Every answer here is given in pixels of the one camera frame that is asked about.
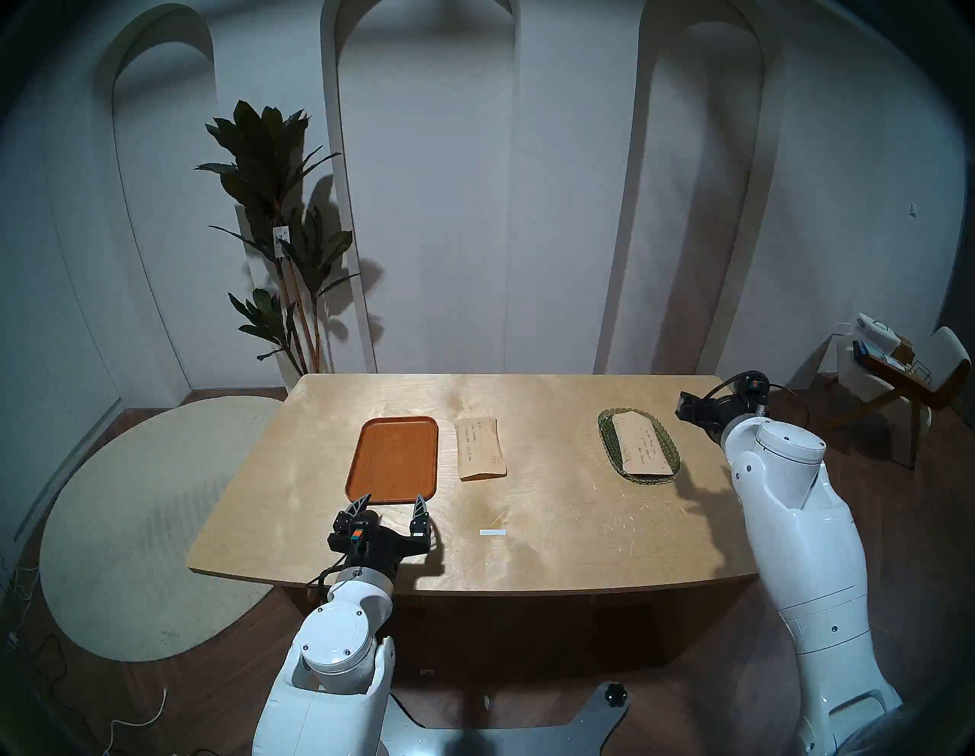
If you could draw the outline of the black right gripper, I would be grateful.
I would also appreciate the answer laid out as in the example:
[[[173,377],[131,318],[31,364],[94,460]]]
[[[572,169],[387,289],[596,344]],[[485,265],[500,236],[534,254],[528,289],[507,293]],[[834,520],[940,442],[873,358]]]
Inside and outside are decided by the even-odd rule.
[[[702,429],[708,437],[719,446],[722,445],[724,432],[733,425],[737,418],[752,414],[752,401],[737,394],[724,397],[702,398],[681,391],[676,408],[679,420],[689,420],[689,423]]]

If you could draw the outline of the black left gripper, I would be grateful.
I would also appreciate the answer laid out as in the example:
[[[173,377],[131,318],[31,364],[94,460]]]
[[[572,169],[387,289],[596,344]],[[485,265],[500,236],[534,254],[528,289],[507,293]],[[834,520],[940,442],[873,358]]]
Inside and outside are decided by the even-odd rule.
[[[376,511],[367,509],[370,501],[371,494],[366,493],[336,515],[328,536],[328,546],[341,558],[331,571],[371,569],[394,581],[404,559],[430,551],[431,528],[427,502],[423,495],[416,497],[409,533],[402,535],[379,523]]]

